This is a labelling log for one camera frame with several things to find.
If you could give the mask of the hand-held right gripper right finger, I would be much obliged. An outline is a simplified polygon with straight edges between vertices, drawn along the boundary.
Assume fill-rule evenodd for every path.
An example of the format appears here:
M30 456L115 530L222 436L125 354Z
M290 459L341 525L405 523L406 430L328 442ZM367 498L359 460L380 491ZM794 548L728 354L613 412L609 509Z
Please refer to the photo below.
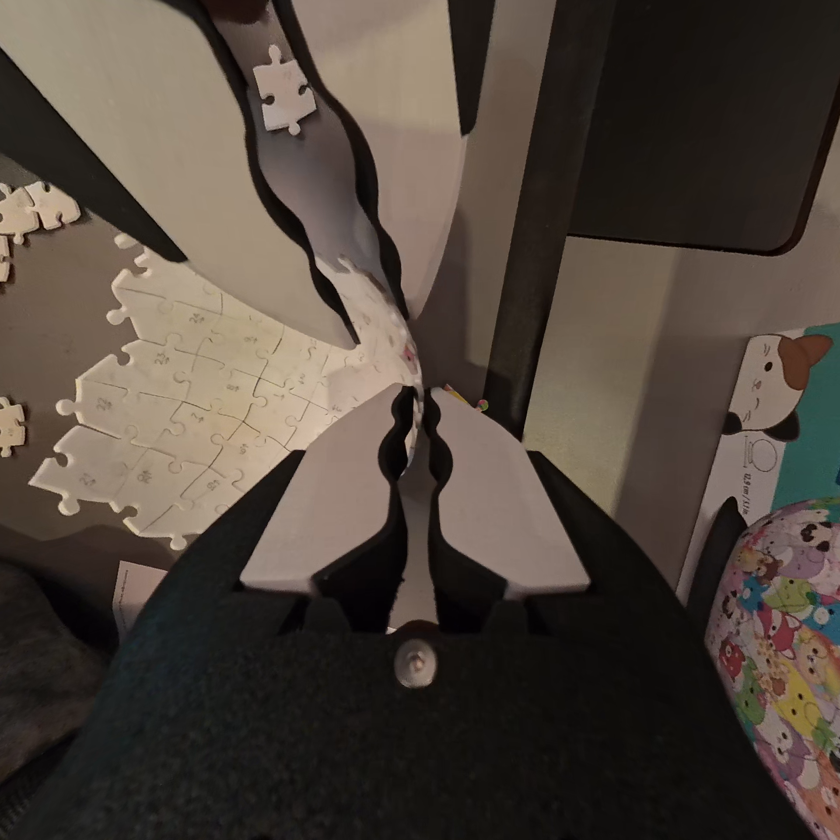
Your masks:
M443 388L425 407L444 549L491 573L507 600L585 592L591 578L522 443Z

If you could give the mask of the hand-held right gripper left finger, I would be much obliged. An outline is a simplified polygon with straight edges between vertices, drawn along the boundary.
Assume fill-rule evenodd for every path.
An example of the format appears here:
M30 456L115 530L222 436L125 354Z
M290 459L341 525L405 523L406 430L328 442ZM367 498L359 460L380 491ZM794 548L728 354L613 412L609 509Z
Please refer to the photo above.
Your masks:
M240 575L245 588L313 595L318 573L384 528L414 403L413 387L387 386L310 443Z

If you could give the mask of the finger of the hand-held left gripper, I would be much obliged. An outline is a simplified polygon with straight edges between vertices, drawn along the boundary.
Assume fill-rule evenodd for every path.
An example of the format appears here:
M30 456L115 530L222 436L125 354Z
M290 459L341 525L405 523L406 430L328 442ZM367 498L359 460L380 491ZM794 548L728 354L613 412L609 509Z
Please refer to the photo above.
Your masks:
M446 1L275 2L348 135L385 284L410 318L438 274L466 157Z
M259 312L358 339L259 168L235 59L200 2L2 2L2 51L175 248Z

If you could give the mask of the half-built colourful puzzle ball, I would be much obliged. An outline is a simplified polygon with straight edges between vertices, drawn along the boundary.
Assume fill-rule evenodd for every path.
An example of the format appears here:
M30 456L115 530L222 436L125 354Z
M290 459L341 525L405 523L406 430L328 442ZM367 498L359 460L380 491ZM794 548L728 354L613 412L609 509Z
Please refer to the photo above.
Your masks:
M386 387L416 389L422 373L406 321L376 279L345 257L317 267L339 293L358 342L315 339L259 313L184 264L142 247L112 282L136 340L76 378L56 410L77 423L29 485L59 497L64 516L82 502L133 515L124 526L168 539L175 551L205 531L295 450Z

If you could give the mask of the printed cardboard puzzle box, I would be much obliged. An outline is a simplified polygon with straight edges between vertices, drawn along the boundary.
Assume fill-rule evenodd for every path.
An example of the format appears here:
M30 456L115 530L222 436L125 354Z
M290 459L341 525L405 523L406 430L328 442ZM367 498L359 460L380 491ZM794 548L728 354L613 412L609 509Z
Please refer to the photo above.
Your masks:
M764 768L839 837L839 325L747 342L677 593Z

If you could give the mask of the white printed instruction leaflet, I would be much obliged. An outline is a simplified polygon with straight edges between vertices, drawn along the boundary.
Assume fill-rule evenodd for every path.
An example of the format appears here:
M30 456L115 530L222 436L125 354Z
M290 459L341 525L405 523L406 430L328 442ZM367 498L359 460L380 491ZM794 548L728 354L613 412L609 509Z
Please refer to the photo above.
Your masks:
M168 570L121 560L112 594L112 616L119 644L129 635L139 614Z

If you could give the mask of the person's dark grey sweatshirt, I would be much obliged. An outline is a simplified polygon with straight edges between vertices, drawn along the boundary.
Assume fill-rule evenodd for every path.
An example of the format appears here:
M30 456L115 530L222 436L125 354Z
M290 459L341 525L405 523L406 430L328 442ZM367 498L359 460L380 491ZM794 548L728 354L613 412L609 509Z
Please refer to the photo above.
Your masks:
M77 734L118 635L77 593L1 563L1 781Z

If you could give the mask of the black rounded table panel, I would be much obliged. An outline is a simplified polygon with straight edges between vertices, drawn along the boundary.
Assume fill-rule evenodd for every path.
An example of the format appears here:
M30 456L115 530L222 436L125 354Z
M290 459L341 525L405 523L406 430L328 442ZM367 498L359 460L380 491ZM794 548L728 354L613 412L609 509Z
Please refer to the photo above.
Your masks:
M838 124L838 1L616 3L570 235L779 256Z

